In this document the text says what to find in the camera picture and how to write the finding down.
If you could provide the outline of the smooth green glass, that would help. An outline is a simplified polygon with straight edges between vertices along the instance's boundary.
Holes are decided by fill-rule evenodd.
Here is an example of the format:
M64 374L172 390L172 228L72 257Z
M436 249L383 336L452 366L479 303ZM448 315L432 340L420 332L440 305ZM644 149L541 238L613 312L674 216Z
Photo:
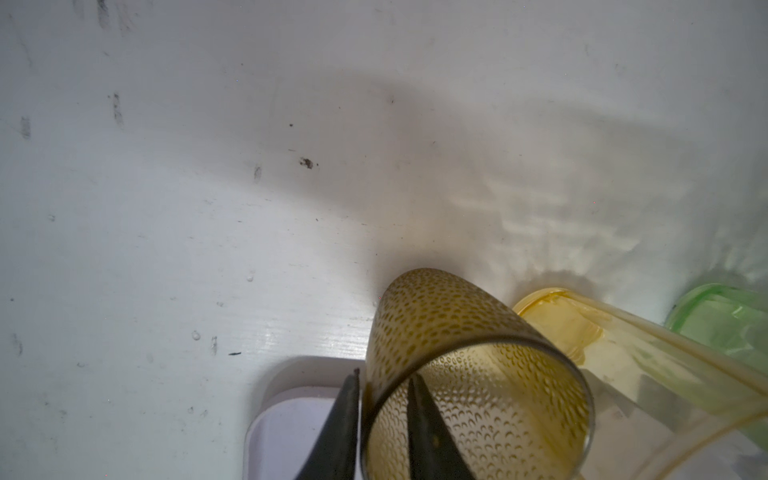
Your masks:
M700 285L673 305L664 327L767 379L767 295Z

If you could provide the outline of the smooth yellow glass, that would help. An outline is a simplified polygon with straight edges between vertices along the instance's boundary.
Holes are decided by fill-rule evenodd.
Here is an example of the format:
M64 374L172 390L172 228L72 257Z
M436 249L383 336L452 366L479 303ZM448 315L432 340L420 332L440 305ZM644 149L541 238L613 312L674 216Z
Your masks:
M569 290L535 291L513 309L591 389L595 429L580 478L766 478L765 374Z

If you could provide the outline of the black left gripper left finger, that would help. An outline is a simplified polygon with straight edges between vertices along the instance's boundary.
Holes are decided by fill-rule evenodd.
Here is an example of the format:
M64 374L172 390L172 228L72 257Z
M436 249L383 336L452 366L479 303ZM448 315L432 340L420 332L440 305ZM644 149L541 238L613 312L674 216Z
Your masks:
M344 380L318 439L296 479L355 478L359 402L360 370L355 369Z

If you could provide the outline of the amber textured glass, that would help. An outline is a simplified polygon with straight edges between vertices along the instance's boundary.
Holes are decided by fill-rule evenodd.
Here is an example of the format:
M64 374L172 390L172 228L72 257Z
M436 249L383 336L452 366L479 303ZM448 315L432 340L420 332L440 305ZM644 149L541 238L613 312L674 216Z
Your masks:
M411 377L424 380L477 479L573 479L594 402L577 366L510 307L449 272L397 277L374 315L365 360L361 469L406 479Z

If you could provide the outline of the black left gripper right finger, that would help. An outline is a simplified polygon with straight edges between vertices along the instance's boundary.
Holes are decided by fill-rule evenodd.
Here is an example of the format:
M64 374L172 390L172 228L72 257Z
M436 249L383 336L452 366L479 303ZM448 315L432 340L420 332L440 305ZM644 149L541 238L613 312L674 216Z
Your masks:
M474 479L419 374L407 392L408 457L412 479Z

